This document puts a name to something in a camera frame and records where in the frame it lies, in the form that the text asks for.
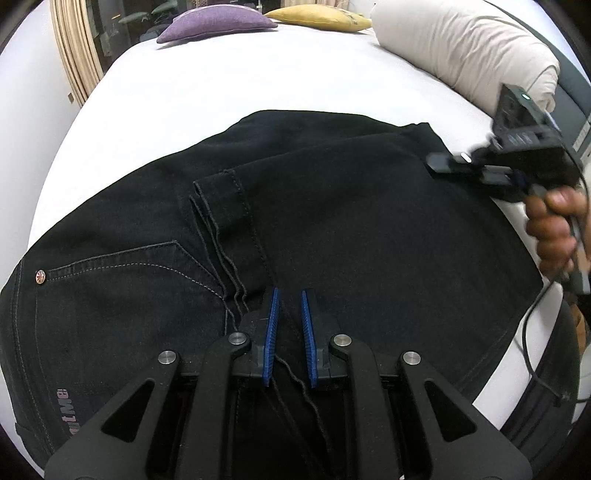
mattress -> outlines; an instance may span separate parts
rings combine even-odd
[[[349,34],[279,25],[175,45],[150,40],[117,59],[78,114],[41,192],[29,246],[124,175],[265,109],[357,113],[394,125],[428,122],[450,151],[483,144],[491,131],[490,117],[380,48],[371,29]],[[523,207],[498,205],[537,260]],[[527,338],[534,368],[561,300],[561,287],[554,286],[532,314]],[[475,401],[498,428],[530,380],[520,331]],[[3,426],[24,451],[14,422]]]

metal screw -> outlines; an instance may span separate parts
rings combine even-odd
[[[349,335],[345,335],[344,333],[335,335],[335,338],[333,338],[333,342],[338,346],[349,346],[351,345],[352,341],[353,340],[351,340],[351,337]]]
[[[35,281],[37,282],[37,284],[42,285],[45,282],[45,279],[45,272],[43,270],[37,270],[37,273],[35,273]]]
[[[165,350],[160,355],[158,355],[158,362],[163,365],[173,364],[176,359],[177,354],[172,350]]]
[[[228,342],[230,342],[232,345],[242,345],[244,342],[246,342],[246,338],[246,333],[234,332],[228,336]]]
[[[421,362],[421,356],[417,352],[406,352],[402,360],[409,365],[418,365]]]

white pillow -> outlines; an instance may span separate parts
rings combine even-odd
[[[560,64],[531,32],[483,0],[379,0],[379,44],[440,80],[489,115],[501,83],[554,110]]]

purple pillow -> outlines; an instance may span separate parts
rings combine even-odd
[[[156,40],[200,40],[226,33],[276,28],[277,24],[256,10],[241,5],[210,5],[180,14]]]

black cable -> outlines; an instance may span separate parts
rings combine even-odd
[[[581,235],[581,241],[583,243],[583,247],[585,250],[587,250],[586,247],[586,241],[585,241],[585,228],[587,227],[587,216],[589,215],[589,186],[587,185],[587,180],[585,180],[584,174],[583,174],[583,170],[581,169],[581,166],[579,165],[578,161],[576,161],[573,156],[571,155],[570,151],[568,148],[565,149],[567,155],[570,157],[570,159],[572,160],[573,164],[576,166],[577,170],[579,171],[579,180],[581,181],[581,183],[583,184],[583,188],[584,188],[584,192],[585,192],[585,199],[586,199],[586,208],[585,208],[585,217],[583,220],[583,225],[580,224],[580,221],[578,218],[575,219],[575,221],[577,222],[577,225],[579,227],[579,232]],[[531,319],[531,315],[534,312],[535,308],[541,303],[541,301],[544,299],[544,297],[546,296],[546,294],[550,291],[550,289],[552,288],[552,286],[554,285],[554,282],[556,282],[556,280],[558,278],[560,278],[560,276],[562,275],[562,273],[564,273],[564,269],[566,267],[566,265],[568,264],[570,258],[576,253],[577,249],[579,247],[579,244],[577,243],[577,245],[575,246],[575,248],[573,249],[573,251],[571,252],[571,254],[567,257],[567,259],[565,260],[565,262],[560,266],[560,268],[558,269],[557,273],[555,274],[555,276],[552,279],[549,279],[549,283],[542,289],[542,291],[538,294],[538,296],[536,297],[536,299],[534,300],[533,305],[531,306],[530,310],[528,311],[528,313],[525,315],[525,319],[523,322],[523,328],[521,331],[521,346],[522,346],[522,350],[523,350],[523,357],[524,357],[524,361],[525,361],[525,366],[527,367],[527,371],[528,373],[531,375],[532,380],[534,380],[535,382],[537,382],[539,385],[541,385],[542,387],[544,387],[546,390],[548,390],[549,392],[552,393],[552,395],[554,395],[556,397],[556,399],[558,401],[569,401],[570,400],[570,395],[566,392],[562,392],[562,393],[558,393],[553,387],[551,387],[550,385],[548,385],[544,380],[542,380],[534,371],[533,366],[531,365],[531,359],[530,359],[530,354],[527,348],[527,326],[530,322]],[[587,401],[591,400],[591,398],[587,398],[587,399],[579,399],[577,400],[577,403],[585,403]]]

